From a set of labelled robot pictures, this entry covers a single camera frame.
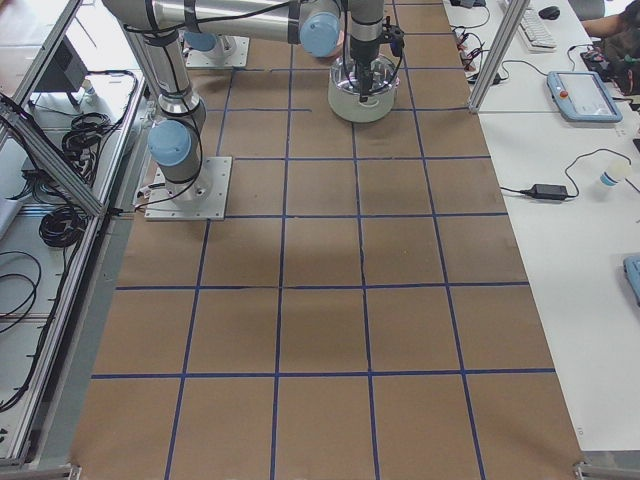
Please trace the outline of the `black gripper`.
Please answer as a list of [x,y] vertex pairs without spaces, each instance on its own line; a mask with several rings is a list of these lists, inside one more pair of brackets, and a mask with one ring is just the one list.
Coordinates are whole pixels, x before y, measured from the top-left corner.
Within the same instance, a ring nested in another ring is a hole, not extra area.
[[361,40],[354,35],[350,36],[350,56],[357,67],[359,98],[366,98],[370,95],[373,84],[371,75],[372,63],[379,56],[381,40],[381,35],[378,35],[373,40]]

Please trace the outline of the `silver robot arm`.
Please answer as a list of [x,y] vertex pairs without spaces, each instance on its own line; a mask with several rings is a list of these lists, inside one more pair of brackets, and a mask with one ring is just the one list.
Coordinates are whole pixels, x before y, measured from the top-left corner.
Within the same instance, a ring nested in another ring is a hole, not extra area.
[[185,31],[183,39],[192,50],[201,52],[217,62],[226,60],[237,50],[237,43],[233,36]]
[[180,206],[203,202],[213,187],[200,140],[205,107],[187,73],[181,34],[299,44],[316,57],[341,46],[344,52],[333,66],[353,85],[330,79],[333,112],[368,123],[392,106],[385,97],[394,88],[377,74],[380,47],[390,40],[381,1],[109,1],[106,7],[143,43],[141,56],[150,64],[164,116],[150,131],[148,149],[164,176],[168,200]]

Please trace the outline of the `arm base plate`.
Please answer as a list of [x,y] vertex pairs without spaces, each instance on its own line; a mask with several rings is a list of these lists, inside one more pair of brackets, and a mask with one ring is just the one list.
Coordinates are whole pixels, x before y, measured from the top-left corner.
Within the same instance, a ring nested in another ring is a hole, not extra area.
[[250,40],[247,37],[184,33],[185,63],[192,70],[244,68]]
[[151,190],[144,217],[148,221],[199,221],[225,219],[233,159],[206,157],[200,176],[180,196],[183,187],[167,183],[160,167],[154,182],[161,186]]

